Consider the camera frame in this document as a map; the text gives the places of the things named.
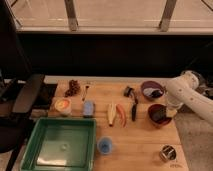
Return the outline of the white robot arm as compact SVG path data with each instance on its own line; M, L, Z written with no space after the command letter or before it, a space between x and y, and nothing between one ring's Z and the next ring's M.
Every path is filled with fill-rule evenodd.
M185 104L198 116L213 125L213 100L196 91L201 83L202 76L191 70L169 79L165 85L166 106L169 110L178 110Z

